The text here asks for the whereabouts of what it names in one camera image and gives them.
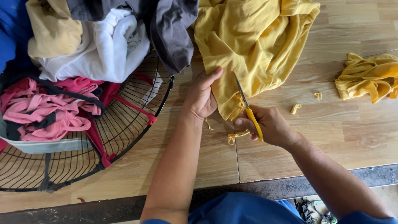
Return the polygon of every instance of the left hand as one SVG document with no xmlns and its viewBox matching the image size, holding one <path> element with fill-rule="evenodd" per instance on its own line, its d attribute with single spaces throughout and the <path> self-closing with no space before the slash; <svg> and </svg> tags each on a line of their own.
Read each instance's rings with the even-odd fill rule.
<svg viewBox="0 0 398 224">
<path fill-rule="evenodd" d="M 210 86 L 214 80 L 221 77 L 222 71 L 223 68 L 219 67 L 208 75 L 203 71 L 196 77 L 182 106 L 183 113 L 192 114 L 203 120 L 217 109 L 217 102 Z"/>
</svg>

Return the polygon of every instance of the yellow fabric scrap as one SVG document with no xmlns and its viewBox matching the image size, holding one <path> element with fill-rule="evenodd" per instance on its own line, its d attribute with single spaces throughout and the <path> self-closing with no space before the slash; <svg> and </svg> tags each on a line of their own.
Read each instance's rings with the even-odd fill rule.
<svg viewBox="0 0 398 224">
<path fill-rule="evenodd" d="M 244 132 L 240 132 L 240 133 L 237 133 L 237 134 L 228 134 L 228 144 L 229 145 L 234 145 L 236 137 L 244 136 L 244 135 L 247 135 L 249 133 L 250 133 L 250 131 L 246 130 Z"/>
<path fill-rule="evenodd" d="M 317 100 L 322 99 L 322 93 L 321 92 L 315 92 L 314 95 L 316 96 Z"/>
<path fill-rule="evenodd" d="M 297 114 L 297 109 L 299 109 L 299 108 L 301 108 L 300 104 L 293 105 L 292 110 L 290 111 L 290 113 L 293 114 L 293 115 L 296 115 L 298 117 L 299 115 Z"/>
<path fill-rule="evenodd" d="M 206 72 L 224 68 L 212 84 L 219 112 L 233 120 L 244 102 L 280 86 L 295 66 L 319 14 L 311 0 L 199 0 L 191 25 Z"/>
<path fill-rule="evenodd" d="M 25 5 L 35 35 L 27 44 L 31 58 L 59 57 L 76 51 L 83 28 L 80 21 L 72 20 L 66 0 L 29 0 Z"/>
<path fill-rule="evenodd" d="M 349 53 L 347 67 L 336 79 L 336 88 L 342 100 L 363 96 L 371 96 L 372 103 L 377 103 L 386 95 L 390 99 L 398 96 L 398 58 L 383 54 L 378 57 L 363 59 Z"/>
<path fill-rule="evenodd" d="M 203 121 L 206 122 L 206 124 L 209 126 L 209 130 L 214 130 L 214 129 L 212 129 L 212 128 L 210 127 L 210 124 L 207 122 L 207 118 L 204 118 Z"/>
</svg>

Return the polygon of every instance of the yellow scissors handle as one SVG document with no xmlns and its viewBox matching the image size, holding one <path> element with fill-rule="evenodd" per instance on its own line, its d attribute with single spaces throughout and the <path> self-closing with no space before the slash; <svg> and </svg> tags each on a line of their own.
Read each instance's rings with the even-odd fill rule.
<svg viewBox="0 0 398 224">
<path fill-rule="evenodd" d="M 246 113 L 248 114 L 248 118 L 254 123 L 254 126 L 256 126 L 258 136 L 257 139 L 259 142 L 263 141 L 263 132 L 261 131 L 260 125 L 258 125 L 258 122 L 256 118 L 254 117 L 253 111 L 250 108 L 245 108 Z"/>
</svg>

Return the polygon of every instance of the blue fabric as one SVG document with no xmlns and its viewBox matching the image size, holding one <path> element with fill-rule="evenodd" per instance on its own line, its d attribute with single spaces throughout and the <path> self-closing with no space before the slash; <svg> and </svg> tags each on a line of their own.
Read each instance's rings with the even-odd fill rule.
<svg viewBox="0 0 398 224">
<path fill-rule="evenodd" d="M 26 11 L 27 0 L 0 1 L 0 72 L 9 60 L 12 65 L 24 69 L 32 65 L 27 55 L 27 42 L 33 37 L 32 26 Z"/>
<path fill-rule="evenodd" d="M 297 210 L 286 200 L 271 201 L 248 193 L 225 193 L 204 203 L 189 214 L 190 224 L 305 224 Z M 375 219 L 354 212 L 338 224 L 398 224 L 395 218 Z M 142 224 L 169 224 L 150 219 Z"/>
</svg>

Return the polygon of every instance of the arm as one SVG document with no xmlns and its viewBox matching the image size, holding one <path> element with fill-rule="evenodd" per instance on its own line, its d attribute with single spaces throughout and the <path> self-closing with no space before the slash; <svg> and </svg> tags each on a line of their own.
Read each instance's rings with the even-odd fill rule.
<svg viewBox="0 0 398 224">
<path fill-rule="evenodd" d="M 219 68 L 200 74 L 190 87 L 170 142 L 149 187 L 141 222 L 161 219 L 187 223 L 199 159 L 203 119 L 217 109 L 210 85 L 222 74 Z"/>
<path fill-rule="evenodd" d="M 256 105 L 250 108 L 259 120 L 264 141 L 284 148 L 293 156 L 319 197 L 338 219 L 356 211 L 380 219 L 394 217 L 377 195 L 354 174 L 292 130 L 277 108 Z M 249 129 L 252 139 L 257 139 L 256 128 L 245 113 L 235 123 Z"/>
</svg>

